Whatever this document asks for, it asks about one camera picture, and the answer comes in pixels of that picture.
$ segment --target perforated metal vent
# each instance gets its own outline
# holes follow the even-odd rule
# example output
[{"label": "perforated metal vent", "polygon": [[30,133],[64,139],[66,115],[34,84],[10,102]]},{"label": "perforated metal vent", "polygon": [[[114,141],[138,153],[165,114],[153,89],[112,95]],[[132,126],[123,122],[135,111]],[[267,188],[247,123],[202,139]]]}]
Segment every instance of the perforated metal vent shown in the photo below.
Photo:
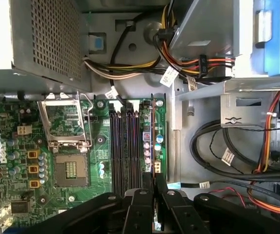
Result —
[{"label": "perforated metal vent", "polygon": [[31,0],[34,62],[81,82],[79,14],[71,0]]}]

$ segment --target metal frame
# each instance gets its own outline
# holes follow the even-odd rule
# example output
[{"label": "metal frame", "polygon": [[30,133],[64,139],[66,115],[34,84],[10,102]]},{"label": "metal frame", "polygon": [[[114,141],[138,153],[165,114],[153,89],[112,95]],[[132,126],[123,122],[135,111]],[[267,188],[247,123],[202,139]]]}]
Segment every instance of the metal frame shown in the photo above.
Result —
[{"label": "metal frame", "polygon": [[[80,95],[83,95],[88,102],[90,103],[90,107],[87,111],[88,116],[88,125],[89,125],[89,137],[90,139],[87,140],[86,130],[84,126],[84,120],[82,116],[81,104],[80,104]],[[80,136],[54,136],[50,133],[50,121],[48,117],[48,113],[46,110],[47,106],[76,106],[77,113],[78,113],[78,123],[79,126],[83,130],[83,134]],[[65,93],[60,93],[59,97],[57,98],[55,94],[49,94],[44,101],[38,102],[38,107],[40,111],[41,120],[43,123],[43,127],[45,130],[45,134],[48,141],[48,146],[53,148],[53,153],[58,153],[58,148],[61,145],[73,145],[80,149],[81,153],[86,153],[88,148],[92,146],[92,133],[91,133],[91,126],[90,126],[90,116],[89,112],[93,109],[93,103],[88,98],[86,94],[80,94],[77,92],[76,99],[69,97]]]}]

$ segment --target white cable tag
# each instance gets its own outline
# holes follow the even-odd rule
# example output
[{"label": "white cable tag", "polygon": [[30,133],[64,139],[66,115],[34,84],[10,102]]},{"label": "white cable tag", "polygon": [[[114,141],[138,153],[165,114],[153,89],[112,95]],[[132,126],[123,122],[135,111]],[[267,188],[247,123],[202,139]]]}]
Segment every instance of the white cable tag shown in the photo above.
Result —
[{"label": "white cable tag", "polygon": [[161,77],[160,83],[170,88],[174,80],[178,77],[179,72],[173,67],[169,66],[165,71],[163,77]]},{"label": "white cable tag", "polygon": [[210,182],[206,181],[206,182],[203,182],[203,183],[199,183],[199,188],[201,188],[201,189],[209,189],[210,188]]},{"label": "white cable tag", "polygon": [[188,82],[189,91],[194,91],[197,89],[197,84],[196,84],[195,78],[187,76],[187,82]]},{"label": "white cable tag", "polygon": [[227,148],[226,151],[224,152],[223,157],[221,158],[222,162],[227,164],[228,166],[231,166],[231,163],[234,159],[234,154]]},{"label": "white cable tag", "polygon": [[117,95],[118,95],[118,92],[114,86],[112,86],[112,89],[110,91],[105,93],[105,96],[107,99],[116,99]]}]

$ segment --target black ram slot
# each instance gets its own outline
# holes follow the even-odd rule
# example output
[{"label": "black ram slot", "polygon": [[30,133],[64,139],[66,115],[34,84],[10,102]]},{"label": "black ram slot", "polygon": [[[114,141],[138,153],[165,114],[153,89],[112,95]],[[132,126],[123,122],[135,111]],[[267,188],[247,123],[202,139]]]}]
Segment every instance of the black ram slot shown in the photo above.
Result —
[{"label": "black ram slot", "polygon": [[122,153],[123,131],[122,119],[119,113],[110,111],[111,153],[112,153],[112,191],[124,196],[124,160]]},{"label": "black ram slot", "polygon": [[141,188],[140,118],[138,113],[127,113],[128,189]]}]

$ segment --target circular hole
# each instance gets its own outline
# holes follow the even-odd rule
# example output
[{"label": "circular hole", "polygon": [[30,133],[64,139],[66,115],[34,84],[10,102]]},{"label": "circular hole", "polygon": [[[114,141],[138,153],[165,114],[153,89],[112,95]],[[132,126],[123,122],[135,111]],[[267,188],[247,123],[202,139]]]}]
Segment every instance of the circular hole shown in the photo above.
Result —
[{"label": "circular hole", "polygon": [[136,51],[136,44],[131,43],[131,44],[129,45],[129,50],[130,50],[130,51]]}]

